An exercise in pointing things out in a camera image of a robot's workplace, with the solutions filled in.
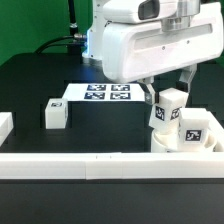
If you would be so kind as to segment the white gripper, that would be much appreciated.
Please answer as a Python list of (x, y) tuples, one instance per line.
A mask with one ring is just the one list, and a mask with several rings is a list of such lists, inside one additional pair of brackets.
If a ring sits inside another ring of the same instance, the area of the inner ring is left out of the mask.
[(183, 68), (176, 87), (189, 93), (196, 64), (224, 49), (219, 3), (107, 3), (103, 16), (104, 75), (118, 83), (138, 80), (149, 105), (159, 102), (150, 76)]

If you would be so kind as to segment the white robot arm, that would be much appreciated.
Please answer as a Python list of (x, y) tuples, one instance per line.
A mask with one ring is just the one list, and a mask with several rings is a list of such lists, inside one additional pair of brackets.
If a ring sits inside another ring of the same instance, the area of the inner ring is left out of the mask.
[(188, 92), (201, 62), (224, 50), (219, 2), (201, 0), (92, 0), (93, 22), (83, 59), (115, 83), (139, 82), (149, 104), (159, 101), (154, 77), (180, 69)]

